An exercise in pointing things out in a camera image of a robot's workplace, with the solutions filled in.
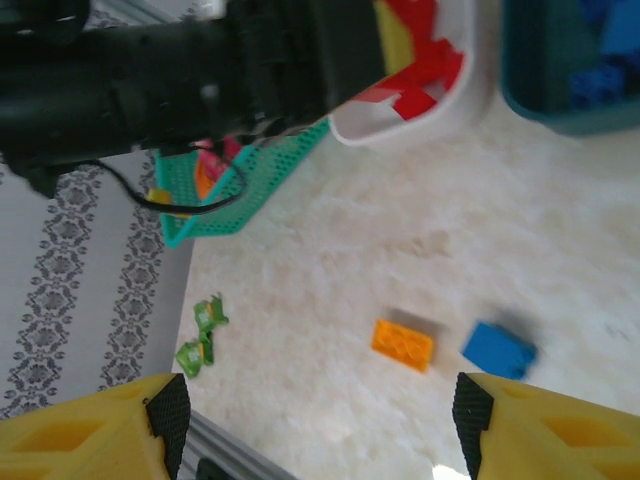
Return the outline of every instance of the teal container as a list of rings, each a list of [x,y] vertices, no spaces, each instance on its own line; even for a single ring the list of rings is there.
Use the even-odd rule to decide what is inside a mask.
[[[237,202],[205,215],[186,219],[161,215],[165,243],[175,248],[187,237],[214,237],[240,231],[328,131],[329,122],[323,120],[299,135],[283,138],[273,146],[244,148],[235,158],[234,165],[242,169],[247,177],[247,193]],[[207,205],[238,193],[240,184],[237,175],[233,169],[229,169],[201,202],[194,179],[197,159],[197,151],[173,157],[156,154],[158,188],[170,192],[174,204]]]
[[[579,0],[504,0],[502,92],[520,116],[572,137],[640,125],[640,97],[593,108],[569,107],[569,77],[603,65],[599,38]]]

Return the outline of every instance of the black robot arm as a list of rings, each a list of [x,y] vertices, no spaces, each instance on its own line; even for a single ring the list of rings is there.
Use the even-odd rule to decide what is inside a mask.
[[[295,133],[384,77],[371,0],[230,0],[223,19],[63,42],[1,33],[0,152],[48,197],[93,159]]]

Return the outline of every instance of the gray patterned fabric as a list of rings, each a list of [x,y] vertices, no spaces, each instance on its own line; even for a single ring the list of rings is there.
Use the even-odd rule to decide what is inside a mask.
[[[90,19],[128,23],[100,4]],[[108,163],[154,184],[147,152]],[[170,371],[189,242],[165,248],[158,216],[93,168],[46,201],[0,165],[0,204],[0,419]]]

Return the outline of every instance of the orange lego brick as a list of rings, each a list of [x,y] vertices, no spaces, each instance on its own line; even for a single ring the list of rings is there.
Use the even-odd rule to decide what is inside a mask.
[[[433,353],[433,339],[395,323],[378,320],[371,348],[419,372],[424,372]]]

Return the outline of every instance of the black cable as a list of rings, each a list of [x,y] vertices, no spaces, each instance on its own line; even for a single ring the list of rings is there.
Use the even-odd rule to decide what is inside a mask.
[[[196,145],[194,146],[194,148],[206,150],[214,154],[216,153],[209,147]],[[203,215],[205,213],[211,213],[215,210],[219,210],[231,205],[234,202],[237,202],[247,193],[247,189],[249,187],[247,177],[245,176],[244,172],[236,165],[234,165],[233,162],[228,161],[224,156],[220,156],[220,158],[235,171],[236,175],[238,176],[238,180],[240,181],[240,191],[218,202],[214,202],[209,205],[201,205],[198,207],[187,205],[167,205],[164,203],[147,200],[144,196],[136,192],[135,188],[131,186],[131,183],[129,183],[129,181],[120,172],[102,162],[101,160],[88,160],[86,162],[82,162],[82,165],[91,165],[109,172],[113,176],[113,178],[115,178],[116,181],[120,184],[127,196],[137,205],[143,208],[152,210],[154,212],[168,213],[170,215]]]

